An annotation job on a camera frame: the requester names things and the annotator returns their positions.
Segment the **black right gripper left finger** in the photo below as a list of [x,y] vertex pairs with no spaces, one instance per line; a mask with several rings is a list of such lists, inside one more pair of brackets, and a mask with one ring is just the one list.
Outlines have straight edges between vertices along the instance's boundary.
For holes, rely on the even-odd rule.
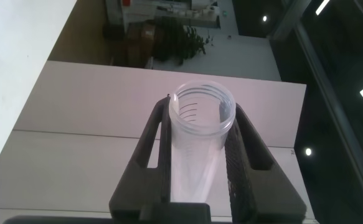
[[[137,146],[109,201],[114,220],[137,220],[142,208],[155,203],[168,203],[171,196],[171,121],[167,96],[159,100],[143,129]],[[148,162],[160,132],[158,164]]]

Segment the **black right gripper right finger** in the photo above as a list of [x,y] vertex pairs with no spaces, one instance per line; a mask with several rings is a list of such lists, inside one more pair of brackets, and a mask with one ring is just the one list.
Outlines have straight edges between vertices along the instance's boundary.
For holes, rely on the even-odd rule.
[[301,223],[307,206],[240,105],[225,140],[234,223]]

